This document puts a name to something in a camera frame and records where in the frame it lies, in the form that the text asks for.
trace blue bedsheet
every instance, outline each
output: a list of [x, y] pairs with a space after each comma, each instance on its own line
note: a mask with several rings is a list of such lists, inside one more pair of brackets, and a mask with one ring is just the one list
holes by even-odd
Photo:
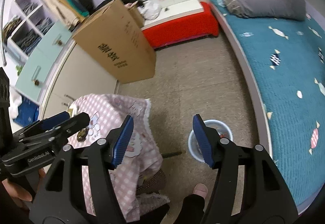
[[325, 32], [313, 18], [241, 19], [211, 2], [226, 14], [253, 71], [270, 117], [273, 160], [298, 206], [325, 182]]

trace foot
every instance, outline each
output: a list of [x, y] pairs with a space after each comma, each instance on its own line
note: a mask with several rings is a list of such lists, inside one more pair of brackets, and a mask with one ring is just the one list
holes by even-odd
[[204, 184], [198, 183], [194, 187], [193, 194], [199, 195], [205, 199], [208, 194], [208, 188]]

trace red fabric cover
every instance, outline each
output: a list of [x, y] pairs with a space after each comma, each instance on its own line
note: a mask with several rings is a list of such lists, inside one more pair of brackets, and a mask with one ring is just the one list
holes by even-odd
[[143, 30], [144, 36], [153, 48], [167, 43], [177, 43], [180, 39], [190, 39], [191, 36], [219, 34], [218, 21], [213, 16], [209, 5], [201, 2], [204, 11], [184, 16]]

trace brown cardboard box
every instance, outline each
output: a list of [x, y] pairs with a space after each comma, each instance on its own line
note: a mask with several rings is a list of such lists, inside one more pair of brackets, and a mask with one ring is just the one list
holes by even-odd
[[74, 40], [122, 84], [155, 75], [156, 53], [121, 0], [87, 18]]
[[131, 14], [132, 18], [135, 20], [136, 24], [142, 28], [144, 26], [144, 18], [142, 17], [141, 13], [138, 11], [136, 6], [133, 6], [129, 9], [129, 13]]

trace pink checkered tablecloth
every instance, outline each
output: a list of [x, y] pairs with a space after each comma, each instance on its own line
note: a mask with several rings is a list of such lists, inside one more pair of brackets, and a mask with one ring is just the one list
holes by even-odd
[[[86, 112], [90, 117], [86, 140], [78, 142], [76, 134], [69, 138], [69, 144], [74, 148], [89, 146], [99, 138], [105, 138], [110, 130], [122, 125], [128, 114], [134, 119], [133, 134], [123, 162], [114, 171], [109, 171], [126, 221], [139, 220], [141, 215], [168, 203], [169, 199], [159, 194], [136, 196], [137, 185], [158, 172], [163, 160], [149, 127], [150, 100], [89, 94], [77, 99], [74, 105], [78, 113]], [[82, 167], [82, 183], [87, 212], [95, 215], [87, 166]]]

